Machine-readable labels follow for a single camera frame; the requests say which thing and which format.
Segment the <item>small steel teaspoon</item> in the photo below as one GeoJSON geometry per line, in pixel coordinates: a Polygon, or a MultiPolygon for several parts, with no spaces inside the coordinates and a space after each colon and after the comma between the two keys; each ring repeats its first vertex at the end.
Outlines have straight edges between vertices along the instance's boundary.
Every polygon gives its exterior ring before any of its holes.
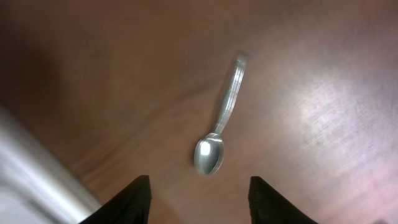
{"type": "Polygon", "coordinates": [[[241,53],[237,56],[214,128],[201,138],[195,147],[193,163],[201,175],[214,174],[223,161],[224,143],[221,133],[233,112],[247,63],[247,54],[241,53]]]}

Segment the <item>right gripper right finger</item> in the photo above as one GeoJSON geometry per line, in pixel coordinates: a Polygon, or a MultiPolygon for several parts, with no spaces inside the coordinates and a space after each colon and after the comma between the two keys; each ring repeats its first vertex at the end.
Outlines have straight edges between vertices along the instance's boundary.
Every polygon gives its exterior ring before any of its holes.
{"type": "Polygon", "coordinates": [[[250,178],[248,202],[252,224],[317,224],[259,176],[250,178]]]}

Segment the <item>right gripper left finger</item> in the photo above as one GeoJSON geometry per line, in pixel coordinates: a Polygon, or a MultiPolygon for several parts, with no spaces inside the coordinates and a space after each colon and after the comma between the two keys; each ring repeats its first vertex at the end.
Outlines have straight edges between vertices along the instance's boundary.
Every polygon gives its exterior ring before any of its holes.
{"type": "Polygon", "coordinates": [[[140,175],[80,224],[147,224],[151,200],[150,178],[140,175]]]}

